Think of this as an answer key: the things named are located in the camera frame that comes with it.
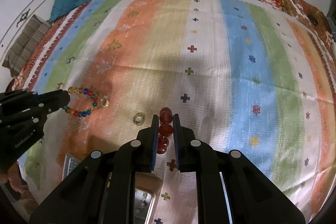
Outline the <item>person's left hand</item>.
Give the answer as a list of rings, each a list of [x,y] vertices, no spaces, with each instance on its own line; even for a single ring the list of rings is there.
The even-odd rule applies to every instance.
[[[5,184],[16,201],[22,198],[27,184],[22,179],[17,161],[8,170],[1,170],[1,183]]]

